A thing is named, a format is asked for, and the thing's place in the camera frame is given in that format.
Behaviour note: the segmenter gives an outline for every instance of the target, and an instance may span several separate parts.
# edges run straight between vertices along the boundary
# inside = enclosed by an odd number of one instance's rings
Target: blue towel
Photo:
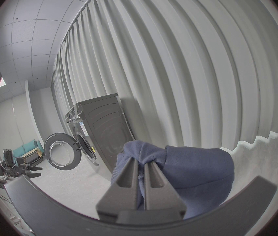
[[[144,164],[155,161],[187,206],[184,219],[218,207],[229,195],[234,180],[232,157],[219,148],[172,147],[165,149],[139,140],[127,142],[117,156],[111,183],[130,157],[139,162],[138,209],[144,202]]]

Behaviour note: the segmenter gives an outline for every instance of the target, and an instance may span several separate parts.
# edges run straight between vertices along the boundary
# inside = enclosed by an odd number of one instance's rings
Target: sofa cushion
[[[34,142],[35,142],[35,140],[32,140],[32,141],[28,142],[27,144],[23,144],[23,147],[24,147],[26,153],[36,148],[36,145]]]
[[[19,148],[16,148],[12,151],[14,157],[19,157],[25,154],[25,150],[23,146],[20,146]]]
[[[44,149],[43,149],[41,142],[37,141],[36,144],[37,144],[37,147],[40,149],[40,151],[44,154]]]

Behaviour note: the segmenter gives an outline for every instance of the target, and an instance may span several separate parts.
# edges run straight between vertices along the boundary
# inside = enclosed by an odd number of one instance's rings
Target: teal sofa
[[[40,151],[42,152],[42,154],[43,155],[45,154],[41,142],[36,141],[36,140],[32,140],[26,144],[23,144],[19,148],[14,149],[12,151],[12,154],[13,154],[14,158],[17,158],[17,157],[23,156],[25,153],[27,153],[35,148],[39,148]]]

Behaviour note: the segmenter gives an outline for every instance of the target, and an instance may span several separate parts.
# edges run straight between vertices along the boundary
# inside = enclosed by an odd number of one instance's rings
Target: energy label sticker
[[[86,127],[84,126],[83,122],[79,122],[80,123],[80,126],[82,128],[82,131],[84,133],[85,136],[89,136],[88,132],[86,131]]]

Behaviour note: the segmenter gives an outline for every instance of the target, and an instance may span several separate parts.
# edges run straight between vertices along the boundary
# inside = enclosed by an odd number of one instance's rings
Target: ceiling light
[[[0,80],[0,87],[4,86],[5,84],[6,84],[5,81],[3,80],[3,78],[1,78],[1,80]]]

